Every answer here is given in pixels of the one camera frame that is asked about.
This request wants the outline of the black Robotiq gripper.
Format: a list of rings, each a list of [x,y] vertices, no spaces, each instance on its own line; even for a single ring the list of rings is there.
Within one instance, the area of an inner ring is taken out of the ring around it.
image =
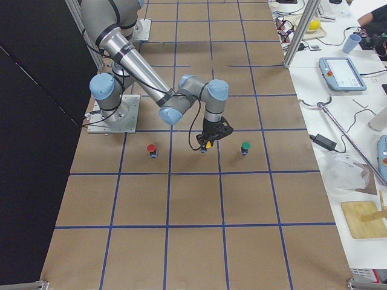
[[[196,136],[199,145],[214,144],[216,140],[223,139],[233,132],[229,122],[221,117],[219,121],[212,122],[206,118],[203,120],[203,131]]]

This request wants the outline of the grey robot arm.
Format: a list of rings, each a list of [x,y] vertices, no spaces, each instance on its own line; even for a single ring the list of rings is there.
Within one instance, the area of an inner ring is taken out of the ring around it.
[[[223,80],[208,82],[186,74],[178,90],[168,86],[135,48],[132,38],[142,31],[138,11],[143,1],[67,1],[67,6],[90,52],[111,59],[111,72],[95,75],[89,83],[99,105],[101,121],[111,127],[123,124],[129,106],[123,93],[138,83],[160,108],[160,118],[169,125],[180,121],[194,105],[205,105],[203,130],[196,136],[200,150],[210,148],[233,128],[223,117],[229,86]]]

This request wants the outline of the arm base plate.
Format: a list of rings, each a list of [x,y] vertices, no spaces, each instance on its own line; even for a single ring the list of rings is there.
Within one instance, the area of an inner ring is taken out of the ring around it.
[[[152,19],[138,18],[132,32],[132,40],[134,42],[148,42],[151,33],[151,24]]]
[[[90,134],[120,134],[127,132],[134,134],[136,132],[138,111],[140,107],[140,95],[123,94],[122,102],[119,108],[112,112],[104,112],[101,110],[97,102],[94,102],[93,111],[96,114],[90,115],[89,122],[91,125],[87,126],[87,132]]]

